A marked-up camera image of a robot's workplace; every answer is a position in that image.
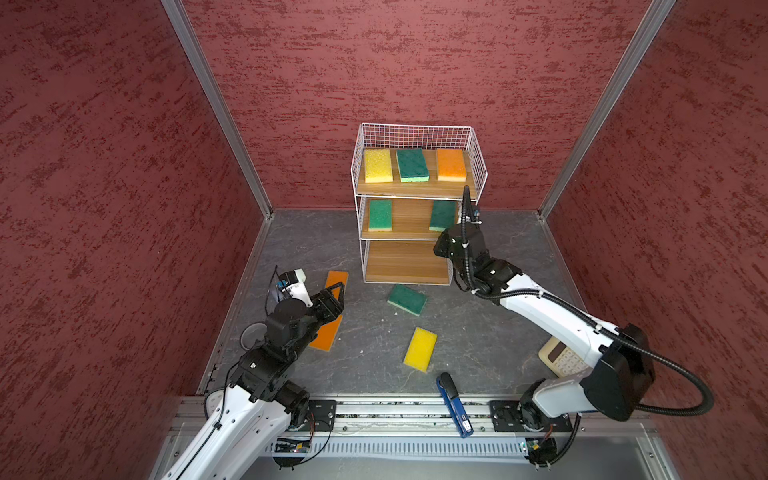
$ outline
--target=green sponge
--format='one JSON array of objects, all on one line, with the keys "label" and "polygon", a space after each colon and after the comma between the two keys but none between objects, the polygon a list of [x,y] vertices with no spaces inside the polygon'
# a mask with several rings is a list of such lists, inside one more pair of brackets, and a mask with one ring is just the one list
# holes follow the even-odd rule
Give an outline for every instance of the green sponge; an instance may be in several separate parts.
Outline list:
[{"label": "green sponge", "polygon": [[389,294],[386,302],[402,308],[408,313],[419,316],[424,308],[424,304],[427,303],[427,296],[398,283],[392,289],[392,293]]},{"label": "green sponge", "polygon": [[429,181],[429,170],[421,148],[397,151],[397,168],[401,182]]},{"label": "green sponge", "polygon": [[429,229],[433,232],[442,232],[454,225],[456,225],[456,202],[453,200],[435,200],[432,203],[432,219],[429,221]]},{"label": "green sponge", "polygon": [[371,200],[368,203],[368,231],[392,231],[392,201]]}]

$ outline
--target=red wall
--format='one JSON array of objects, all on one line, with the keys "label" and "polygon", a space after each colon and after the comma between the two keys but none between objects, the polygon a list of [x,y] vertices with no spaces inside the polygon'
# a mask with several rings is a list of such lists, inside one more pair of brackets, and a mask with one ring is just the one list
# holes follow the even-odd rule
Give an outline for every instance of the red wall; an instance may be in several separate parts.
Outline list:
[{"label": "red wall", "polygon": [[648,0],[188,0],[276,207],[351,207],[361,122],[471,125],[486,207],[536,209]]},{"label": "red wall", "polygon": [[258,209],[156,0],[0,6],[0,478],[138,478]]},{"label": "red wall", "polygon": [[[768,477],[768,4],[678,0],[550,216],[588,309],[702,375],[685,478]],[[650,401],[698,394],[658,368]]]}]

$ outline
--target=middle shelf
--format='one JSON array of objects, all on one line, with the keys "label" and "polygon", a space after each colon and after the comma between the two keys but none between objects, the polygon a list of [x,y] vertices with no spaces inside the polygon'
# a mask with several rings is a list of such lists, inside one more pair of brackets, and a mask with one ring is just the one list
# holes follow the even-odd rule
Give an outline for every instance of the middle shelf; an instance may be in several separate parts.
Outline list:
[{"label": "middle shelf", "polygon": [[[429,221],[432,218],[432,202],[434,200],[421,200],[414,198],[392,198],[392,231],[371,232],[368,230],[369,208],[371,199],[360,199],[360,212],[362,224],[360,238],[362,240],[437,240],[441,232],[431,231]],[[462,203],[456,202],[456,221]]]}]

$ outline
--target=wooden shelf board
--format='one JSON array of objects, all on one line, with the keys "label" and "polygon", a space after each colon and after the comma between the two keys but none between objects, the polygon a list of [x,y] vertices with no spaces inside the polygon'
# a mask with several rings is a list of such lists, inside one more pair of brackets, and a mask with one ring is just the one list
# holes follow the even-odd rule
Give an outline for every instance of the wooden shelf board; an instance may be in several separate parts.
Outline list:
[{"label": "wooden shelf board", "polygon": [[[432,219],[433,201],[393,198],[391,232],[368,231],[370,208],[366,204],[366,213],[362,220],[360,238],[363,240],[437,240],[441,232],[433,232],[429,229],[429,221]],[[456,203],[456,215],[458,219],[458,202]]]},{"label": "wooden shelf board", "polygon": [[448,261],[433,247],[432,242],[372,241],[366,282],[448,285]]},{"label": "wooden shelf board", "polygon": [[469,153],[464,152],[464,165],[467,169],[466,182],[438,182],[437,181],[437,153],[434,150],[424,150],[424,160],[429,170],[429,181],[426,182],[401,182],[400,170],[397,167],[397,150],[390,148],[392,155],[393,182],[384,184],[366,183],[366,162],[362,161],[360,173],[357,177],[357,194],[379,197],[414,197],[414,198],[445,198],[461,200],[464,193],[464,185],[469,185],[469,193],[472,200],[477,200],[475,189],[475,177],[472,173],[472,164],[469,161]]}]

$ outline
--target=metal corner post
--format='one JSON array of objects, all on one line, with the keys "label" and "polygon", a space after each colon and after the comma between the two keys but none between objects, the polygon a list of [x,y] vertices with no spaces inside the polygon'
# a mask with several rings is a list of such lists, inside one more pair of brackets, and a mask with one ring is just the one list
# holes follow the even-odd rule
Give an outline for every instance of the metal corner post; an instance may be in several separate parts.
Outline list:
[{"label": "metal corner post", "polygon": [[224,136],[227,137],[237,163],[243,171],[243,176],[245,176],[248,186],[253,192],[253,196],[256,198],[256,202],[259,204],[259,208],[266,219],[273,212],[272,204],[266,196],[266,191],[261,184],[256,168],[253,166],[243,138],[240,136],[240,132],[237,131],[237,126],[229,108],[227,108],[227,103],[221,94],[221,90],[219,90],[214,73],[210,70],[210,66],[205,59],[200,42],[197,41],[197,36],[187,16],[187,11],[181,4],[181,0],[161,0],[161,2],[181,42],[181,46],[184,48],[184,52],[192,64],[192,69],[194,69],[197,79],[200,81],[206,97],[208,97],[210,106],[216,114],[221,130],[224,132]]},{"label": "metal corner post", "polygon": [[597,106],[584,126],[584,130],[581,131],[581,135],[576,140],[571,153],[568,155],[568,159],[565,161],[562,170],[560,170],[560,174],[549,189],[544,202],[541,203],[539,215],[542,219],[547,220],[549,214],[552,213],[555,204],[563,194],[566,185],[568,185],[568,181],[578,168],[595,137],[597,137],[603,123],[621,96],[621,92],[624,91],[630,78],[632,78],[634,71],[637,70],[637,66],[643,59],[650,43],[659,32],[667,15],[669,15],[674,3],[675,0],[652,0],[650,3],[629,45],[627,45],[627,49],[624,51],[624,55],[622,55],[616,70],[614,70],[610,81],[605,86]]}]

